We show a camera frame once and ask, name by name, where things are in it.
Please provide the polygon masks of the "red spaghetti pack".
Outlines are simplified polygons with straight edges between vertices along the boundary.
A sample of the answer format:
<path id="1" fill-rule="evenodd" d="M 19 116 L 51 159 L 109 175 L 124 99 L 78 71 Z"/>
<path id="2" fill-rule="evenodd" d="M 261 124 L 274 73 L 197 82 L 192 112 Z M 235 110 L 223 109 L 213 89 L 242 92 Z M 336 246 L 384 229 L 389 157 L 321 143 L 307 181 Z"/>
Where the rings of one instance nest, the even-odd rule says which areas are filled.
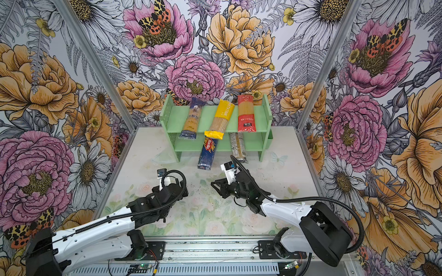
<path id="1" fill-rule="evenodd" d="M 255 132 L 254 103 L 252 95 L 238 96 L 238 132 Z"/>

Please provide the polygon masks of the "yellow spaghetti pack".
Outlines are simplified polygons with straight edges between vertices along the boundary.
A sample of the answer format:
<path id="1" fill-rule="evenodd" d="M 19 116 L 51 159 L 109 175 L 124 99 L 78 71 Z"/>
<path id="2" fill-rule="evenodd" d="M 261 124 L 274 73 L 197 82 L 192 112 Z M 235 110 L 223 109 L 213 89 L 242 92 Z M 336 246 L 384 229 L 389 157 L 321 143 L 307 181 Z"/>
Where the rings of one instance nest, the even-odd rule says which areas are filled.
<path id="1" fill-rule="evenodd" d="M 233 114 L 235 105 L 229 101 L 220 100 L 214 119 L 208 131 L 204 134 L 208 138 L 222 140 L 227 125 Z"/>

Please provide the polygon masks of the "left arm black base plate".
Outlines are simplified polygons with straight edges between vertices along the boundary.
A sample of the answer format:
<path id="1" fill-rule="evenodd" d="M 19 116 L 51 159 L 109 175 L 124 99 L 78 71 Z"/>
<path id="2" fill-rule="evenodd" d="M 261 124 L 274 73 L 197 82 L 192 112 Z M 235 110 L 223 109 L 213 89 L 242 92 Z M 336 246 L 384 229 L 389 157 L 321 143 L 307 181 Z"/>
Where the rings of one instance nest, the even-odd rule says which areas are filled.
<path id="1" fill-rule="evenodd" d="M 165 241 L 148 241 L 146 245 L 133 249 L 128 256 L 116 258 L 116 261 L 161 261 L 165 246 Z"/>

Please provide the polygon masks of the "blue Don Reggio spaghetti pack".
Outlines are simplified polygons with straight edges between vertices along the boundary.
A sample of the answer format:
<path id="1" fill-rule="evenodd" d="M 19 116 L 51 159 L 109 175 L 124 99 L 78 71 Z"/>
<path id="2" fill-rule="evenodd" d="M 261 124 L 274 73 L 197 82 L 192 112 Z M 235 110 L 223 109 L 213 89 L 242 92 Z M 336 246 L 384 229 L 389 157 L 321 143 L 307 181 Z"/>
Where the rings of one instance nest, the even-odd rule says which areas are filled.
<path id="1" fill-rule="evenodd" d="M 191 139 L 197 138 L 197 130 L 202 113 L 202 108 L 206 103 L 196 97 L 193 97 L 189 106 L 189 114 L 183 126 L 179 138 Z"/>

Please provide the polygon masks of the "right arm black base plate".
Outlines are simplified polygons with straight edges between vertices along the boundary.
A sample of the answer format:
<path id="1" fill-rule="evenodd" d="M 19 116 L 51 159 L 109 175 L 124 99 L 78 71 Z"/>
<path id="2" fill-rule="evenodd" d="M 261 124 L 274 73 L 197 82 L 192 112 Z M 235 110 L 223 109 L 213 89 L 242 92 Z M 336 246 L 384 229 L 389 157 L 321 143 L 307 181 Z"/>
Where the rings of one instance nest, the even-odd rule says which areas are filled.
<path id="1" fill-rule="evenodd" d="M 305 252 L 290 253 L 273 240 L 259 240 L 254 252 L 259 254 L 260 259 L 307 259 L 308 256 Z"/>

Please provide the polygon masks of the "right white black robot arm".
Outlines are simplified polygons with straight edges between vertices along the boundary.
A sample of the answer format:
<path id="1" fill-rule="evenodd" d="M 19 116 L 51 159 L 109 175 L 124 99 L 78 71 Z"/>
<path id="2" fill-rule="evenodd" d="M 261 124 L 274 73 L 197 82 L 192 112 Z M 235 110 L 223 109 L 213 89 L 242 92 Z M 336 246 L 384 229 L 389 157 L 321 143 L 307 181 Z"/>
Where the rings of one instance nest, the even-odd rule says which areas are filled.
<path id="1" fill-rule="evenodd" d="M 272 241 L 259 242 L 262 259 L 302 258 L 315 254 L 329 266 L 336 267 L 347 254 L 354 238 L 352 232 L 324 203 L 324 198 L 288 202 L 260 189 L 242 164 L 221 165 L 225 178 L 211 186 L 222 198 L 245 200 L 245 206 L 255 215 L 278 219 L 287 224 Z"/>

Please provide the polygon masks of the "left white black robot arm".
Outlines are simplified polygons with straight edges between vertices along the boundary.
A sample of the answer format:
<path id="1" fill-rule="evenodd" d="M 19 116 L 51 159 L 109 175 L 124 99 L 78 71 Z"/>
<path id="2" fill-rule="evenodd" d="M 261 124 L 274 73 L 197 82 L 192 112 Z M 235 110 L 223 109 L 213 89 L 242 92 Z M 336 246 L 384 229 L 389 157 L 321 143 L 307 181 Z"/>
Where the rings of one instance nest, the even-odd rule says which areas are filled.
<path id="1" fill-rule="evenodd" d="M 63 276 L 111 259 L 134 261 L 153 256 L 140 227 L 166 219 L 172 206 L 188 196 L 185 175 L 162 169 L 160 184 L 110 215 L 67 230 L 41 230 L 24 260 L 28 276 Z"/>

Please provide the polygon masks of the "blue Barilla spaghetti box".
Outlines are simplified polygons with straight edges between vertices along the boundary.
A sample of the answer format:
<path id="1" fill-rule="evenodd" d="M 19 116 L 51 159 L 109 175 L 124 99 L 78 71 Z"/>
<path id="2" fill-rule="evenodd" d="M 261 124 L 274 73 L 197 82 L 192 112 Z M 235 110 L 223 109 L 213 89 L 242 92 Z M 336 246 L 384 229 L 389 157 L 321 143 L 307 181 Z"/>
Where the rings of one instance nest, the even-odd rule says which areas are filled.
<path id="1" fill-rule="evenodd" d="M 217 144 L 217 139 L 205 137 L 203 148 L 199 157 L 198 169 L 211 170 Z"/>

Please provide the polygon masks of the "clear Ankara spaghetti pack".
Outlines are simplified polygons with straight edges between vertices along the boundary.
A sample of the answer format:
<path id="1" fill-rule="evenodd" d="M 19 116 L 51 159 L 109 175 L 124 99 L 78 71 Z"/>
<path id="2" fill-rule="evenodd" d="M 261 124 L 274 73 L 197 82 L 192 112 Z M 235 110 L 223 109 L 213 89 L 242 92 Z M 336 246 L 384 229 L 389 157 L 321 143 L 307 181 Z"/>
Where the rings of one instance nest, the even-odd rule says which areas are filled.
<path id="1" fill-rule="evenodd" d="M 230 133 L 231 151 L 241 163 L 247 163 L 243 133 Z"/>

